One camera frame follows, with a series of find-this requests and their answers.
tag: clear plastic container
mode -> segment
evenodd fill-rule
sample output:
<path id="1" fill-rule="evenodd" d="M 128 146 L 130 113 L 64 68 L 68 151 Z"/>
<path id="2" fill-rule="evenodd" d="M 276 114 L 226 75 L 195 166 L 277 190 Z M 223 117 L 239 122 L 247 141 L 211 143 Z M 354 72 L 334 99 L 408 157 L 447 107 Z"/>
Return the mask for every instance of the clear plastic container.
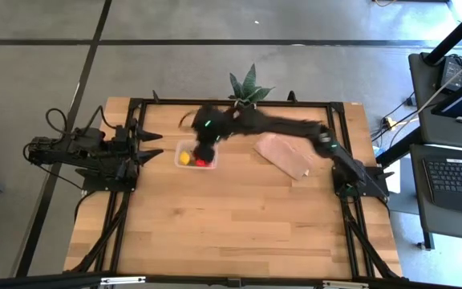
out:
<path id="1" fill-rule="evenodd" d="M 213 158 L 213 162 L 209 166 L 201 167 L 196 165 L 183 165 L 180 163 L 180 155 L 182 152 L 193 152 L 197 145 L 195 140 L 180 140 L 177 143 L 176 147 L 176 155 L 174 156 L 174 165 L 182 169 L 215 169 L 217 167 L 217 160 L 218 160 L 218 145 L 215 144 L 213 149 L 215 150 L 215 157 Z"/>

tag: yellow toy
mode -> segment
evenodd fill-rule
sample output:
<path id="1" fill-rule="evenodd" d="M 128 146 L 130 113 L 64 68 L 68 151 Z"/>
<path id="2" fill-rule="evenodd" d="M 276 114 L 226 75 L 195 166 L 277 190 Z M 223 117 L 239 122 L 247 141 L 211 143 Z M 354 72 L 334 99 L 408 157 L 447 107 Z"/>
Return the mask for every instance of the yellow toy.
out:
<path id="1" fill-rule="evenodd" d="M 188 165 L 189 162 L 190 162 L 190 154 L 188 154 L 187 152 L 182 152 L 180 154 L 180 164 Z"/>

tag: laptop keyboard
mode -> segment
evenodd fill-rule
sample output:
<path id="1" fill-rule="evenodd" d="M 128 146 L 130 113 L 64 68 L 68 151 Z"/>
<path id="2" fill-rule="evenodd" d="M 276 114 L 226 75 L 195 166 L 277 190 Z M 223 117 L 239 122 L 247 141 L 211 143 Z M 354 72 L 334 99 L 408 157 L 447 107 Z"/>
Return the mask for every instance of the laptop keyboard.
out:
<path id="1" fill-rule="evenodd" d="M 462 163 L 424 161 L 434 190 L 462 192 Z"/>

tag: white cable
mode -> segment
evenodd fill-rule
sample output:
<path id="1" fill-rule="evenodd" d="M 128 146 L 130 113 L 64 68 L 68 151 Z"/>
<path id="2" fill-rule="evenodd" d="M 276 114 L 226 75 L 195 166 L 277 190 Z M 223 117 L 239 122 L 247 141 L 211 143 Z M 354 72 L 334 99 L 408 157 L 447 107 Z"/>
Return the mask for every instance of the white cable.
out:
<path id="1" fill-rule="evenodd" d="M 462 69 L 460 71 L 458 71 L 451 79 L 449 79 L 440 89 L 438 89 L 432 96 L 431 98 L 425 103 L 422 105 L 422 107 L 416 111 L 416 113 L 407 121 L 407 123 L 405 123 L 402 128 L 400 128 L 396 133 L 395 135 L 393 136 L 393 138 L 391 139 L 391 142 L 390 142 L 390 147 L 393 145 L 393 140 L 395 140 L 395 138 L 397 137 L 397 135 L 399 134 L 399 132 L 406 127 L 407 124 L 409 124 L 415 117 L 417 117 L 419 115 L 419 113 L 421 113 L 430 103 L 432 100 L 434 100 L 435 97 L 437 97 L 440 92 L 442 90 L 444 90 L 444 88 L 446 88 L 457 76 L 459 75 L 462 75 Z"/>
<path id="2" fill-rule="evenodd" d="M 395 2 L 397 2 L 397 0 L 391 0 L 391 2 L 389 2 L 389 3 L 387 3 L 387 4 L 381 4 L 381 3 L 379 3 L 379 1 L 377 1 L 377 0 L 374 0 L 374 1 L 375 1 L 375 4 L 377 4 L 377 6 L 379 6 L 379 7 L 386 7 L 386 6 L 388 6 L 388 5 L 391 5 L 391 4 L 395 3 Z"/>

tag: green plant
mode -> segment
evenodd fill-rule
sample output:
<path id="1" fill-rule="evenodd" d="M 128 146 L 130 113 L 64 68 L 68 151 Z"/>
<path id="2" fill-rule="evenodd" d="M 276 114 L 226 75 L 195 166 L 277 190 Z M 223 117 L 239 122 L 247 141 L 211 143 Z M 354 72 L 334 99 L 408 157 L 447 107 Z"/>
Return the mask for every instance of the green plant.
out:
<path id="1" fill-rule="evenodd" d="M 244 106 L 263 100 L 274 89 L 256 86 L 256 67 L 254 64 L 250 67 L 249 72 L 247 72 L 243 83 L 239 83 L 233 73 L 229 73 L 229 78 L 231 79 L 234 91 L 234 96 L 230 96 L 229 98 L 237 100 L 239 104 Z"/>

